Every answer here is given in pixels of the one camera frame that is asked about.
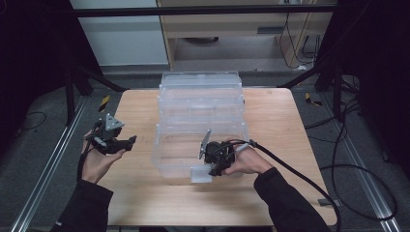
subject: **hand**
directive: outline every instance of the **hand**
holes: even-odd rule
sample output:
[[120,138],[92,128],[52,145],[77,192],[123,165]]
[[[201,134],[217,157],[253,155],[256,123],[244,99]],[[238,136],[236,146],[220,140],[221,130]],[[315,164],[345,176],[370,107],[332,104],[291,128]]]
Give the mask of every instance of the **hand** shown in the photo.
[[[87,141],[84,140],[82,153],[87,146]],[[123,154],[126,152],[125,149],[118,151],[116,154],[113,155],[104,155],[100,153],[97,149],[93,148],[93,145],[89,147],[89,153],[87,158],[85,159],[84,165],[82,167],[82,180],[88,181],[91,183],[96,184],[108,171],[109,167],[112,163],[116,160],[119,160]]]
[[253,148],[247,147],[241,152],[235,152],[235,162],[232,166],[223,170],[222,174],[230,175],[235,172],[262,174],[272,167],[274,166],[262,158]]

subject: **wooden table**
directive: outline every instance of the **wooden table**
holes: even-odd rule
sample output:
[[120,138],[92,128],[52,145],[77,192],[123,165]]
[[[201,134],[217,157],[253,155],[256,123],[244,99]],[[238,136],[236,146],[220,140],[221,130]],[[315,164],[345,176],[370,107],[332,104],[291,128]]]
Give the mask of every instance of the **wooden table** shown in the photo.
[[[211,184],[190,179],[165,179],[151,163],[159,120],[158,90],[126,91],[115,117],[125,122],[119,139],[137,135],[132,151],[115,162],[100,184],[113,190],[109,225],[273,225],[268,207],[253,188],[256,175],[218,177]],[[244,88],[249,138],[311,178],[326,190],[291,92],[287,89]],[[320,213],[336,223],[332,207],[309,184],[266,156]]]

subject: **black curtain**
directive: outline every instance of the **black curtain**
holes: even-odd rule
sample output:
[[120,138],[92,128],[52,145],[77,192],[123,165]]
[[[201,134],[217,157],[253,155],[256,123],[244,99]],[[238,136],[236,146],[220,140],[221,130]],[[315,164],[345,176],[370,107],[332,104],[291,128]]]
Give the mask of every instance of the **black curtain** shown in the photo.
[[[400,164],[410,179],[408,2],[356,2],[361,5],[358,9],[334,13],[319,51],[319,59],[334,52],[342,73],[359,78],[361,90],[358,97],[369,124],[390,160]],[[341,0],[339,3],[348,4],[351,1]],[[339,47],[332,49],[340,38],[342,42]]]
[[[72,10],[69,0],[0,2],[0,122],[3,133],[0,154],[3,154],[33,100],[65,86],[64,74],[68,67],[78,64],[103,74],[78,19],[46,14],[51,10]],[[87,76],[73,73],[75,84],[87,84]]]

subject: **white wall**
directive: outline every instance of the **white wall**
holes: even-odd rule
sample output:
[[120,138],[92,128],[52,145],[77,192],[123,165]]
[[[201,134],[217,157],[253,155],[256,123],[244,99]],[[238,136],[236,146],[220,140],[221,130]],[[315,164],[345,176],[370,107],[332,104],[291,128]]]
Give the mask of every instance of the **white wall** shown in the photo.
[[[155,0],[71,0],[75,9],[156,7]],[[84,17],[100,66],[167,65],[158,16]]]

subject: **gray floor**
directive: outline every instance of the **gray floor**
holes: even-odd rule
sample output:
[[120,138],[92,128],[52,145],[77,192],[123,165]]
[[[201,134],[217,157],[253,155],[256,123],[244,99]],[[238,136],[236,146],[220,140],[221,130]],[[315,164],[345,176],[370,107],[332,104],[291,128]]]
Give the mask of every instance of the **gray floor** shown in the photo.
[[[216,43],[192,43],[180,40],[176,53],[174,71],[240,71],[243,85],[246,86],[277,86],[293,79],[301,71],[289,69],[281,59],[278,45],[273,38],[220,38]],[[152,71],[145,74],[108,75],[107,78],[122,86],[132,89],[156,88],[161,82],[161,72]],[[331,91],[316,94],[312,88],[315,77],[304,81],[292,89],[295,102],[305,125],[329,118],[329,109],[305,101],[305,93],[309,92],[319,101],[326,102]],[[33,215],[30,228],[47,228],[61,214],[71,196],[75,185],[75,170],[80,152],[81,137],[96,120],[104,113],[98,108],[102,98],[110,95],[106,112],[115,113],[121,93],[113,92],[101,84],[92,81],[95,91],[91,98],[87,98],[86,107],[73,132],[68,148],[65,150],[59,165],[44,193],[44,197]],[[66,123],[64,89],[38,98],[29,112],[42,112],[27,115],[25,128],[32,128],[42,121],[41,125],[32,130],[24,130],[17,137],[9,149],[8,154],[0,162],[0,231],[9,231],[18,214],[24,207],[35,187],[48,158],[52,154]],[[353,96],[345,94],[347,102]],[[76,94],[76,102],[82,97]],[[384,162],[383,151],[369,130],[365,119],[357,111],[350,113],[346,118],[348,136],[339,143],[337,162],[350,163],[350,155],[344,143],[351,138],[355,150],[359,154],[366,168],[376,173],[391,189],[398,202],[398,214],[395,217],[401,231],[410,231],[410,183],[404,177],[399,166]],[[337,138],[336,124],[331,122],[321,127],[307,130],[310,144],[319,163],[319,166],[331,164],[332,154]],[[330,171],[322,172],[323,178],[332,197],[335,197]],[[359,211],[375,216],[368,194],[358,174],[350,169],[336,171],[337,189],[342,198],[356,207]],[[391,200],[382,187],[382,198],[386,199],[390,209]],[[343,231],[398,231],[386,230],[377,221],[365,219],[353,214],[345,206],[339,207]]]

